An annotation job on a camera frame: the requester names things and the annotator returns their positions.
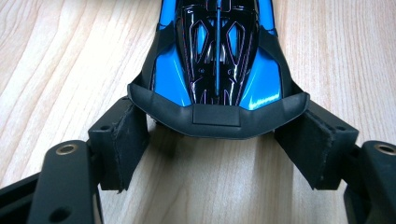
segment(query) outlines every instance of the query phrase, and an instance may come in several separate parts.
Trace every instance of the wood grain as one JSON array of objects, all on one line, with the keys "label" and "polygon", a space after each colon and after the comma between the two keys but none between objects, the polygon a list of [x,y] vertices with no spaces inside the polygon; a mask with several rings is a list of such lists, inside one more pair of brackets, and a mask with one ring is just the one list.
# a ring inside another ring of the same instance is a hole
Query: wood grain
[{"label": "wood grain", "polygon": [[[0,2],[0,188],[39,172],[140,72],[160,0]],[[361,131],[396,143],[396,2],[277,1],[293,79]],[[106,223],[346,223],[342,194],[312,191],[271,134],[198,139],[149,124],[130,189],[102,192]]]}]

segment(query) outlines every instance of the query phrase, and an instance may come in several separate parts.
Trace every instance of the screw hole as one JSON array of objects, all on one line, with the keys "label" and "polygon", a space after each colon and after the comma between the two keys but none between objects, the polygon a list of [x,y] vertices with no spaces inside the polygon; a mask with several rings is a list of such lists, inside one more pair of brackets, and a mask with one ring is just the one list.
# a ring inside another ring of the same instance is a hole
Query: screw hole
[{"label": "screw hole", "polygon": [[396,148],[394,147],[377,144],[375,145],[375,148],[382,153],[388,154],[390,156],[396,156]]},{"label": "screw hole", "polygon": [[61,207],[53,211],[49,216],[49,221],[51,223],[59,223],[65,221],[70,215],[72,211],[68,207]]},{"label": "screw hole", "polygon": [[67,155],[67,154],[70,154],[70,153],[73,153],[74,151],[76,151],[77,148],[78,148],[78,146],[76,146],[76,145],[65,145],[65,146],[62,146],[62,147],[56,149],[56,154],[61,155],[61,156]]},{"label": "screw hole", "polygon": [[104,126],[100,127],[100,130],[102,130],[102,131],[106,131],[109,129],[110,129],[110,126],[108,126],[108,125],[104,125]]},{"label": "screw hole", "polygon": [[346,128],[344,128],[343,126],[336,126],[335,128],[337,130],[340,130],[340,131],[345,131],[346,130]]}]

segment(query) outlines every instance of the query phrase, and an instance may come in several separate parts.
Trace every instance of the light wood tabletop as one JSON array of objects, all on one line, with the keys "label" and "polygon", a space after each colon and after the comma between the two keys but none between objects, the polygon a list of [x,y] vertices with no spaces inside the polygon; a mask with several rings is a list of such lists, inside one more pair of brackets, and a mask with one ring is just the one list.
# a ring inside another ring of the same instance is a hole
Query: light wood tabletop
[{"label": "light wood tabletop", "polygon": [[[0,188],[40,171],[140,72],[161,0],[0,1]],[[358,130],[396,143],[396,2],[274,0],[293,79]],[[183,136],[149,123],[128,191],[101,191],[106,223],[346,223],[345,183],[312,190],[268,133]]]}]

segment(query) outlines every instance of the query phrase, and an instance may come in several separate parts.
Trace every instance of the wooden table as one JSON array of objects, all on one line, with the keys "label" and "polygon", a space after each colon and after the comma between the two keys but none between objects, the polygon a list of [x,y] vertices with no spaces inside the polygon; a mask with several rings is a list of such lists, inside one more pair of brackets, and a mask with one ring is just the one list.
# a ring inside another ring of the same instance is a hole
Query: wooden table
[{"label": "wooden table", "polygon": [[[140,72],[160,0],[0,2],[0,187],[40,171]],[[274,0],[293,79],[361,131],[396,143],[394,0]],[[102,192],[106,223],[346,223],[345,184],[312,191],[272,134],[198,139],[149,124],[130,189]]]}]

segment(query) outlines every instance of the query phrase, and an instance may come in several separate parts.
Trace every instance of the wooden surface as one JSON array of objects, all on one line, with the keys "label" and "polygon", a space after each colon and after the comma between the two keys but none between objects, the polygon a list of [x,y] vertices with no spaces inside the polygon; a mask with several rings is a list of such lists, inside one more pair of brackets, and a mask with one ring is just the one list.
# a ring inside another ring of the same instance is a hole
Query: wooden surface
[{"label": "wooden surface", "polygon": [[[40,171],[139,73],[160,0],[0,2],[0,187]],[[293,79],[361,130],[396,143],[396,2],[274,0]],[[196,139],[149,125],[130,189],[102,192],[106,223],[346,223],[342,194],[312,191],[271,134]]]}]

